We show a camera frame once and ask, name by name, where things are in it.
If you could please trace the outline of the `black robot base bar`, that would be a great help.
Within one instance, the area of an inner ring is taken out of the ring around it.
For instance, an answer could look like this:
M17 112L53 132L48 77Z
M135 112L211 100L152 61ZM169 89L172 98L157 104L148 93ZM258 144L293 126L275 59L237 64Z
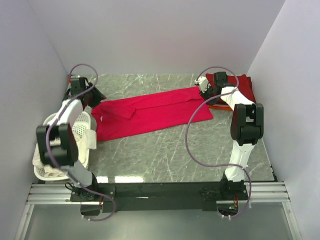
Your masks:
M104 197L85 200L71 192L73 203L98 202L103 213L117 211L156 210L202 210L216 212L219 201L237 204L249 198L246 193L223 197L221 180L211 182L167 182L167 183L101 183L99 192Z

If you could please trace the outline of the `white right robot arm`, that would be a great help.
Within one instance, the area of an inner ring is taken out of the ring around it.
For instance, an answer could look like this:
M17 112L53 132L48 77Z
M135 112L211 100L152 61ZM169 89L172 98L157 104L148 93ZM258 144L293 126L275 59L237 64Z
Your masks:
M245 172L250 154L264 134L264 107L256 103L252 91L251 78L245 74L237 77L224 71L207 73L194 81L199 87L200 96L208 100L211 107L216 104L228 106L232 111L230 135L233 140L229 163L220 181L220 194L225 198L245 194Z

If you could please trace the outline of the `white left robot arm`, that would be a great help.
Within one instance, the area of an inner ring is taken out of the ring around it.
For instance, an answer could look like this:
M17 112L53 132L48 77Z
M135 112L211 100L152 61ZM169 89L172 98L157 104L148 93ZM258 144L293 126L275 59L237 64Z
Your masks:
M77 145L73 125L87 106L94 108L106 97L86 77L73 75L68 82L59 111L49 123L36 128L39 158L43 165L66 174L71 182L65 187L72 193L93 201L100 197L99 184L81 163L84 147Z

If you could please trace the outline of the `hot pink t-shirt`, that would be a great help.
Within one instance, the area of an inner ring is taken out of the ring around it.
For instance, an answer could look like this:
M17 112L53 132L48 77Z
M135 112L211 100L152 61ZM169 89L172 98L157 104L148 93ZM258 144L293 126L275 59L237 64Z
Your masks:
M149 133L213 119L199 89L194 87L101 102L91 111L98 141Z

